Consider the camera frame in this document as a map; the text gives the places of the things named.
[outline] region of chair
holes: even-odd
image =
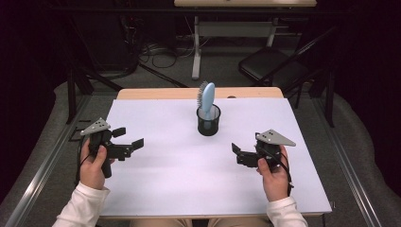
[[[255,86],[278,87],[283,94],[298,87],[295,108],[298,108],[304,82],[317,77],[324,71],[324,66],[309,68],[300,61],[301,56],[317,43],[331,36],[338,29],[334,26],[324,34],[305,44],[288,56],[277,48],[265,46],[251,54],[238,64],[238,70],[254,82]]]

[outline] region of chair backrest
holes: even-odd
[[[272,70],[271,72],[269,72],[266,76],[264,76],[263,78],[259,79],[257,83],[259,84],[263,84],[263,81],[265,81],[266,79],[269,79],[272,77],[272,75],[274,75],[275,73],[277,73],[278,71],[280,71],[282,68],[284,68],[286,65],[288,65],[289,63],[293,62],[293,61],[297,61],[305,52],[307,52],[308,50],[310,50],[313,46],[315,46],[317,43],[321,42],[322,40],[326,39],[327,37],[331,36],[332,34],[334,34],[335,32],[338,31],[338,28],[336,26],[331,27],[330,29],[328,29],[327,31],[324,32],[324,34],[320,35],[319,37],[315,38],[314,40],[308,42],[307,44],[305,44],[304,46],[302,46],[301,48],[299,48],[298,50],[296,50],[292,55],[290,55],[285,61],[283,61],[282,63],[280,63],[274,70]]]

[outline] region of person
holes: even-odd
[[[57,216],[54,227],[95,226],[110,190],[104,186],[105,178],[101,166],[107,157],[107,150],[100,146],[97,157],[89,155],[89,139],[81,150],[80,181],[71,200]],[[284,146],[282,163],[288,166],[288,154]],[[267,227],[307,226],[307,222],[296,208],[296,201],[288,195],[288,177],[278,166],[270,171],[265,159],[258,160],[257,172],[263,177],[263,188],[268,202],[267,216],[260,218],[211,218],[208,227]],[[192,227],[191,219],[136,219],[131,227]]]

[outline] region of sleeve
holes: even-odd
[[[307,226],[307,222],[297,210],[295,199],[287,197],[279,201],[268,203],[267,214],[276,227],[299,227]]]
[[[79,183],[53,227],[95,226],[109,193],[110,190],[106,187],[96,190]]]

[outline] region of hairbrush bristles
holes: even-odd
[[[204,89],[206,88],[208,82],[204,81],[201,85],[200,85],[200,89],[198,90],[198,107],[201,106],[201,95],[203,94]]]

